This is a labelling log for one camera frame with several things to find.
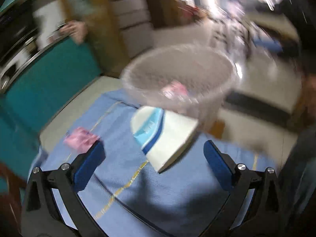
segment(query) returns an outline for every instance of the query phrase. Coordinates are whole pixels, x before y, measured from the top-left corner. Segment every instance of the teal chair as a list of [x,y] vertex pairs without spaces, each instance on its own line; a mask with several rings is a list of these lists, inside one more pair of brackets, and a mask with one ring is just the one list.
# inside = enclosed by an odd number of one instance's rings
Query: teal chair
[[44,48],[24,66],[0,95],[0,160],[26,179],[40,131],[101,70],[88,45],[78,46],[69,37]]

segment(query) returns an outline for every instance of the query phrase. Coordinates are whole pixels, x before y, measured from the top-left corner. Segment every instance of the pink object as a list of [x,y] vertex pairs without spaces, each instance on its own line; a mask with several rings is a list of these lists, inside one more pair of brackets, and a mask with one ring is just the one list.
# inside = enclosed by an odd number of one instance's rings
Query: pink object
[[174,95],[181,95],[181,96],[187,96],[188,91],[186,87],[181,84],[179,81],[173,80],[169,85],[166,85],[162,92],[167,96],[168,98],[172,98]]
[[79,153],[86,153],[99,138],[99,136],[90,133],[83,127],[78,127],[65,138],[64,143]]

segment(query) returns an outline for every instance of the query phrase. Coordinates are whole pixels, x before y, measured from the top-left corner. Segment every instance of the person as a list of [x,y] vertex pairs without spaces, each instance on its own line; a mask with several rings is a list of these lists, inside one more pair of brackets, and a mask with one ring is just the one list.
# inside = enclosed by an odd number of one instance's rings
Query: person
[[[316,119],[316,56],[302,56],[302,84],[307,113]],[[299,217],[316,188],[316,124],[303,130],[279,174],[285,219],[288,225]]]

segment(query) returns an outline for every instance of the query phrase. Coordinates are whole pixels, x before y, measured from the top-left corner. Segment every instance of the bright light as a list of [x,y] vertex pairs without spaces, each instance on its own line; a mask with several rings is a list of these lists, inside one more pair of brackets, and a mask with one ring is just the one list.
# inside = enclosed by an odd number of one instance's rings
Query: bright light
[[265,0],[265,2],[268,4],[270,10],[274,11],[274,8],[273,8],[273,3],[271,0]]
[[237,69],[237,75],[240,79],[242,79],[242,72],[241,72],[241,66],[238,63],[235,63],[236,69]]

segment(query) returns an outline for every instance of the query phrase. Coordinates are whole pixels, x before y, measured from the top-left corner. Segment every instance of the metal screw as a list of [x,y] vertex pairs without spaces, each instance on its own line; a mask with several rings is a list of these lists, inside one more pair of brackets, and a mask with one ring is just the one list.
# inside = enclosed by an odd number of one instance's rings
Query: metal screw
[[40,171],[40,168],[39,167],[35,167],[35,168],[33,168],[33,170],[32,170],[32,172],[33,172],[33,174],[36,174],[36,173],[38,173]]
[[244,165],[244,164],[238,164],[238,165],[237,165],[237,168],[238,168],[239,170],[243,171],[243,170],[246,169],[246,165]]
[[67,169],[69,169],[69,166],[70,165],[68,163],[64,163],[64,164],[61,165],[60,168],[61,168],[61,170],[67,170]]
[[268,167],[268,172],[269,172],[269,174],[273,174],[274,173],[274,169],[271,168],[271,167]]

